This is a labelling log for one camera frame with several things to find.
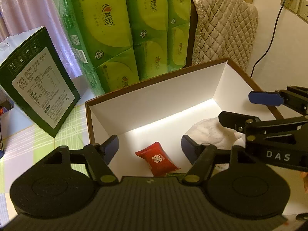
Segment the white knitted sock bundle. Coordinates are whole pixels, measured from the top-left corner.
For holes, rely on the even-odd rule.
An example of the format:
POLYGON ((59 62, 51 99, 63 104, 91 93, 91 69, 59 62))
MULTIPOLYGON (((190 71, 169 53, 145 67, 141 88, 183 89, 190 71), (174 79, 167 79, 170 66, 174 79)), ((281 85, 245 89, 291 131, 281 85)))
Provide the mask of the white knitted sock bundle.
POLYGON ((223 127, 217 117, 199 121, 185 134, 197 144, 209 143, 218 149, 230 150, 232 146, 245 147, 245 135, 223 127))

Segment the plaid bed sheet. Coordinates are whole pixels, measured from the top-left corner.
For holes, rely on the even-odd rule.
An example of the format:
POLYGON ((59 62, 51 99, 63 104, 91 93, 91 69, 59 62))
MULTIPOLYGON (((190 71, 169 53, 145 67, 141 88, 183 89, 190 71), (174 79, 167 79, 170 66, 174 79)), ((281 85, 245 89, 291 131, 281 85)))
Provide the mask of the plaid bed sheet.
POLYGON ((74 78, 73 83, 81 98, 56 137, 48 135, 17 107, 1 117, 5 150, 1 158, 1 226, 17 215, 9 196, 17 177, 58 146, 65 145, 73 150, 89 143, 85 102, 94 95, 84 77, 74 78))

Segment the blue milk carton box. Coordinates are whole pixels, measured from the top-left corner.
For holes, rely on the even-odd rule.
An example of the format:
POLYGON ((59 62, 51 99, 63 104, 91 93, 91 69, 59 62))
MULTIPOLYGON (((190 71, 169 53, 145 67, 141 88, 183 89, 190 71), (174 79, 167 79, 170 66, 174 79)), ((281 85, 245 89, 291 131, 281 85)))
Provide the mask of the blue milk carton box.
MULTIPOLYGON (((1 117, 4 115, 4 113, 8 112, 9 110, 14 108, 14 102, 9 98, 7 93, 1 88, 0 90, 0 108, 1 108, 1 117)), ((2 158, 5 154, 4 145, 3 145, 3 127, 4 123, 1 120, 1 129, 0 129, 0 158, 2 158)))

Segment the pink curtain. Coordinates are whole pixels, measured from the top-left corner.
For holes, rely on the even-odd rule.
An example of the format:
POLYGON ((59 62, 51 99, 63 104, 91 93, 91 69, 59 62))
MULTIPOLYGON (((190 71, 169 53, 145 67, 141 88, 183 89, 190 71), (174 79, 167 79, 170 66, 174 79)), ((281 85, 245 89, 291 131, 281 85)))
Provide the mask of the pink curtain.
POLYGON ((70 78, 81 76, 53 0, 1 0, 1 40, 45 26, 70 78))

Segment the white medicine box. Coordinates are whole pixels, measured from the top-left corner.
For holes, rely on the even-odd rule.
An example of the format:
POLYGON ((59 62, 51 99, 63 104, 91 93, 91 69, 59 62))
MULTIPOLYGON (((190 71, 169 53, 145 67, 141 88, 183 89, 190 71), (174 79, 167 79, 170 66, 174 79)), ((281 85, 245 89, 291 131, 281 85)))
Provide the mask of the white medicine box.
POLYGON ((229 168, 229 164, 216 164, 215 165, 215 169, 219 172, 225 171, 228 168, 229 168))

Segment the green tissue pack bundle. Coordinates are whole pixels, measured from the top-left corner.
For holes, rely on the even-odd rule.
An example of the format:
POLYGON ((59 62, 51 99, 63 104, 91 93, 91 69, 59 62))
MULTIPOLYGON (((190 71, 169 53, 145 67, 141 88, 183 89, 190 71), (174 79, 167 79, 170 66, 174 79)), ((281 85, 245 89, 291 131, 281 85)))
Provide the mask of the green tissue pack bundle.
POLYGON ((191 0, 53 0, 95 95, 181 69, 191 0))

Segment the red candy packet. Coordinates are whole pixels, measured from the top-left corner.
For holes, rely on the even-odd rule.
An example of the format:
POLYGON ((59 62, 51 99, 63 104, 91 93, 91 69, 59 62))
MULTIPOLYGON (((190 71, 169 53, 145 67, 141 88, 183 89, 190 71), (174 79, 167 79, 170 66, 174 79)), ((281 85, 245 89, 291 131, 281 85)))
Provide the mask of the red candy packet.
POLYGON ((180 169, 169 159, 159 142, 155 142, 135 154, 148 163, 154 177, 162 177, 180 169))

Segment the green medicine box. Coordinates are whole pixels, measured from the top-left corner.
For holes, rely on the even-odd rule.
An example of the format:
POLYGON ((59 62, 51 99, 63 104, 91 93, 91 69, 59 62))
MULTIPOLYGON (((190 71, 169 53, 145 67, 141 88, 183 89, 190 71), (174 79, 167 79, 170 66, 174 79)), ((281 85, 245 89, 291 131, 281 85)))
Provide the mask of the green medicine box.
POLYGON ((177 178, 183 178, 185 176, 185 173, 166 173, 166 177, 177 177, 177 178))

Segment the quilted beige covered chair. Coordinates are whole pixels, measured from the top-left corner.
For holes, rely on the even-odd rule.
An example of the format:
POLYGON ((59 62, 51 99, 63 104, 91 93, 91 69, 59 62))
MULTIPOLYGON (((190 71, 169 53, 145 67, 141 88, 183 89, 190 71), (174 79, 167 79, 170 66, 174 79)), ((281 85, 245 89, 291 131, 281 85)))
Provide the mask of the quilted beige covered chair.
POLYGON ((257 32, 257 8, 244 0, 192 1, 197 24, 191 64, 226 58, 246 71, 257 32))

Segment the wall power socket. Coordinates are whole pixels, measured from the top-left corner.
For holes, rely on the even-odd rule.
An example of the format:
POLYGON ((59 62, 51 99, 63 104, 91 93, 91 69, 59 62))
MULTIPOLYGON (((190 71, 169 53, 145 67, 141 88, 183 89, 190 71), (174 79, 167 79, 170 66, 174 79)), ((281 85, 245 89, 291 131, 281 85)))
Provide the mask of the wall power socket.
POLYGON ((281 5, 284 5, 284 7, 294 14, 298 12, 300 0, 281 0, 281 5))

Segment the brown cardboard shoe box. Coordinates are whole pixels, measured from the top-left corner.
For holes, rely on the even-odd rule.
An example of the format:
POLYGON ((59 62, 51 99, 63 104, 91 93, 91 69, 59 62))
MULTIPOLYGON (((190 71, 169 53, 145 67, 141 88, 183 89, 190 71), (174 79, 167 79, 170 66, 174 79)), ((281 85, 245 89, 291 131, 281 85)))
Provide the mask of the brown cardboard shoe box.
POLYGON ((149 165, 136 152, 155 142, 185 172, 190 162, 181 138, 195 123, 222 111, 263 121, 282 118, 273 106, 251 103, 253 90, 258 85, 229 59, 173 71, 87 101, 89 139, 103 143, 118 136, 119 150, 109 165, 117 177, 150 176, 149 165))

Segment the green cow milk box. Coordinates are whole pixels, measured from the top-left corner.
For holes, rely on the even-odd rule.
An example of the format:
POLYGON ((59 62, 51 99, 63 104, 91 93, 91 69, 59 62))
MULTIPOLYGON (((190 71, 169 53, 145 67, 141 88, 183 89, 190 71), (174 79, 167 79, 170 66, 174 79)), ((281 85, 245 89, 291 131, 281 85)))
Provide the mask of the green cow milk box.
POLYGON ((1 42, 1 89, 52 137, 80 100, 45 26, 1 42))

